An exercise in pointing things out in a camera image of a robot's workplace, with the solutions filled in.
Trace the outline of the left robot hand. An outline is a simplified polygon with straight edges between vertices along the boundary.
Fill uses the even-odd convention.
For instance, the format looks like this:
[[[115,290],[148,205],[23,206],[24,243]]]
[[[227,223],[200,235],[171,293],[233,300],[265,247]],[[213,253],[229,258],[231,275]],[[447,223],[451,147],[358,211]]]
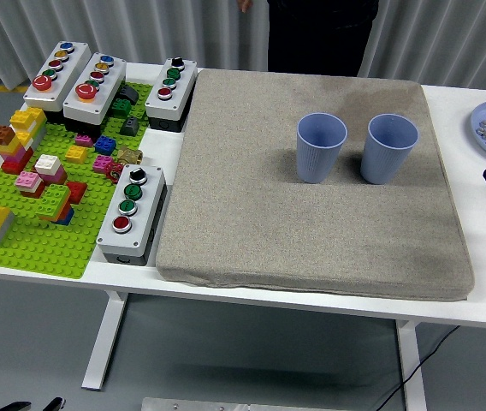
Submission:
[[[54,397],[44,408],[44,411],[58,411],[62,410],[66,404],[64,397],[56,396]],[[29,401],[16,401],[11,402],[0,408],[0,411],[21,411],[30,410],[32,403]]]

